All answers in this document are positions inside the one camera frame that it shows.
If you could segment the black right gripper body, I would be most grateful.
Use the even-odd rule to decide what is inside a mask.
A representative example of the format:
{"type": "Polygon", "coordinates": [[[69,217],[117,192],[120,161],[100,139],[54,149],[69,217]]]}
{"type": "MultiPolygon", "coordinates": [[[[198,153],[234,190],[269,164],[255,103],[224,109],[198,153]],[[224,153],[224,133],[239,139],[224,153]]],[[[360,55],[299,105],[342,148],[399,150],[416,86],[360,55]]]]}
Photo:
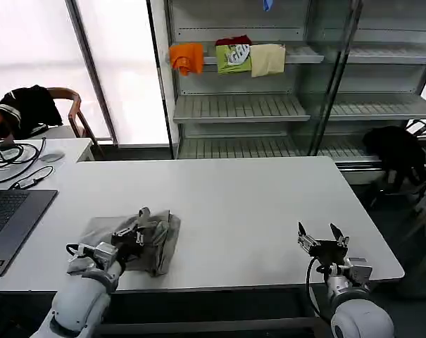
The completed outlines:
{"type": "Polygon", "coordinates": [[[317,244],[310,247],[308,254],[317,258],[321,265],[343,265],[348,248],[338,241],[318,240],[317,244]]]}

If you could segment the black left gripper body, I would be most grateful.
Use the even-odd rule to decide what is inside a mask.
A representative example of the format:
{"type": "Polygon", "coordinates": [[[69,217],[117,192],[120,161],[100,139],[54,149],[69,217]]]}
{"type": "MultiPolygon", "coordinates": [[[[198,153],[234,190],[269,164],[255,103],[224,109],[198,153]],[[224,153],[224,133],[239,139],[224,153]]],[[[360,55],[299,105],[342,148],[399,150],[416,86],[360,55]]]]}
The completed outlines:
{"type": "Polygon", "coordinates": [[[118,260],[131,261],[141,256],[143,246],[136,244],[136,231],[132,226],[113,233],[111,244],[118,249],[118,260]]]}

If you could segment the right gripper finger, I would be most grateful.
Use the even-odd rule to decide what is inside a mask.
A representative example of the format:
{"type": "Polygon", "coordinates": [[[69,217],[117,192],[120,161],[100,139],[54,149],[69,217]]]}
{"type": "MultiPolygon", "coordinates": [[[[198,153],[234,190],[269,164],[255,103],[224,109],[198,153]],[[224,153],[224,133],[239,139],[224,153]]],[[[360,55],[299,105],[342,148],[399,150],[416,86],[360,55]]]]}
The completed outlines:
{"type": "Polygon", "coordinates": [[[311,249],[318,245],[318,242],[314,238],[312,238],[312,236],[307,234],[304,226],[302,225],[300,221],[298,221],[297,242],[306,253],[310,253],[311,249]]]}
{"type": "Polygon", "coordinates": [[[342,231],[333,223],[330,223],[332,234],[334,235],[337,245],[341,247],[347,247],[349,243],[349,237],[344,236],[342,231]]]}

